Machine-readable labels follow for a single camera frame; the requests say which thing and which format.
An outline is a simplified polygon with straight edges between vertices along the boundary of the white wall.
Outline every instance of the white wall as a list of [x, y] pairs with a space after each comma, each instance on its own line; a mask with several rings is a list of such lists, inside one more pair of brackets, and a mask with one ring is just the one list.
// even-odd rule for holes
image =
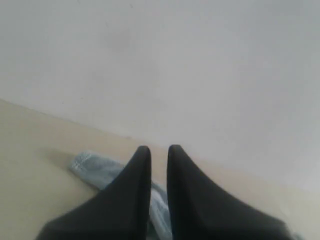
[[299, 0], [2, 0], [0, 98], [320, 191], [319, 12]]

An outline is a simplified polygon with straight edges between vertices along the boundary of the floor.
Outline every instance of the floor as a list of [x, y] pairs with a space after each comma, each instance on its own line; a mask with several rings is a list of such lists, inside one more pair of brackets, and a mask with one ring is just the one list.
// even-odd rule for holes
[[[125, 163], [142, 144], [148, 143], [0, 100], [0, 239], [33, 240], [46, 221], [96, 193], [67, 170], [77, 153], [91, 150]], [[148, 146], [152, 177], [165, 185], [167, 149]], [[283, 219], [307, 240], [320, 239], [320, 194], [193, 159], [241, 200]]]

